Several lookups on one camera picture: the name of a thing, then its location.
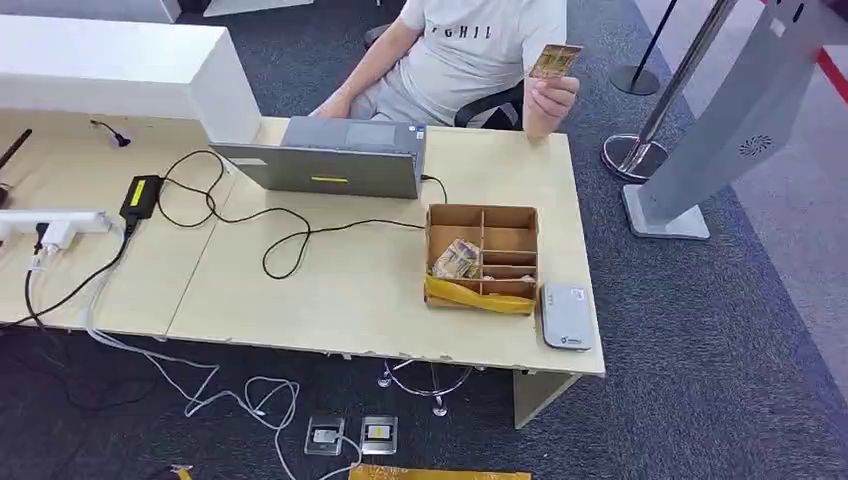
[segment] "yellow plastic bag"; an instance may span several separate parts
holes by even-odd
[[[533,313],[536,302],[527,298],[510,295],[480,295],[462,285],[427,275],[424,280],[424,291],[427,295],[449,300],[451,302],[481,308],[497,313],[525,315]]]
[[[348,480],[530,480],[529,473],[448,472],[411,468],[360,465]]]

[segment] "white floor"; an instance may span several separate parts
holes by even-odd
[[[636,3],[648,26],[655,29],[668,1]],[[678,3],[658,43],[672,69],[679,65],[712,4]],[[686,87],[685,98],[696,117],[732,67],[763,8],[758,0],[739,0]],[[818,70],[789,145],[733,186],[848,398],[848,255],[841,250],[848,245],[846,133],[848,104]]]

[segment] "desk leg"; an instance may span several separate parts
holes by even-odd
[[[515,429],[527,425],[542,410],[559,398],[580,379],[578,374],[538,372],[524,375],[512,372],[512,395],[515,404]]]

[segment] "gray shorts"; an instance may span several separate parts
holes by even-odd
[[[311,115],[314,115],[320,108],[316,108]],[[471,128],[481,127],[493,111],[478,115],[469,122],[468,126]],[[350,118],[453,126],[452,118],[439,118],[435,113],[428,111],[415,101],[404,87],[397,69],[391,70],[377,83],[371,85],[353,99],[350,104]]]

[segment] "white t-shirt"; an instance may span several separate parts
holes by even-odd
[[[463,106],[514,87],[549,43],[566,43],[566,0],[407,0],[423,35],[396,69],[410,96],[452,125]]]

